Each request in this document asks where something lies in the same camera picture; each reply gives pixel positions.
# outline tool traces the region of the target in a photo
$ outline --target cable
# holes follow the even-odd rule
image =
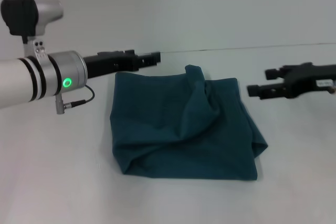
[[[96,94],[94,93],[94,90],[87,85],[85,85],[85,87],[91,91],[92,97],[89,100],[80,100],[80,101],[76,101],[76,102],[70,102],[71,108],[74,108],[74,107],[83,105],[85,103],[91,102],[95,98]]]
[[[91,102],[95,98],[96,94],[94,93],[94,90],[92,88],[90,88],[89,86],[85,85],[85,87],[87,89],[89,89],[91,91],[91,93],[92,93],[92,97],[89,100],[85,101],[86,103],[88,103],[88,102]]]

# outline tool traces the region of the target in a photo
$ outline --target white wall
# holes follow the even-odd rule
[[[50,52],[137,52],[336,42],[334,0],[61,0],[47,27]],[[21,57],[20,38],[0,22],[1,59]],[[123,176],[111,156],[114,75],[89,80],[93,102],[56,115],[54,99],[0,111],[0,223],[335,223],[335,97],[248,98],[264,70],[335,63],[336,45],[163,54],[145,75],[201,66],[236,77],[270,145],[257,182]],[[65,101],[90,95],[78,90]]]

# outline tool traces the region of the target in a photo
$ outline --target green fabric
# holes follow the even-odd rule
[[[152,178],[257,179],[267,144],[240,100],[237,79],[202,70],[147,77],[117,73],[110,116],[124,174]]]

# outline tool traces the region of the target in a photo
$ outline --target folded towel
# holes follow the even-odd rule
[[[117,73],[110,116],[124,174],[152,178],[256,180],[267,144],[240,100],[235,78],[202,70],[147,77]]]

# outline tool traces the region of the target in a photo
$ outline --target green led light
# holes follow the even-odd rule
[[[70,87],[71,84],[72,84],[72,80],[71,80],[70,78],[66,78],[66,79],[63,81],[63,87],[65,87],[65,88]]]

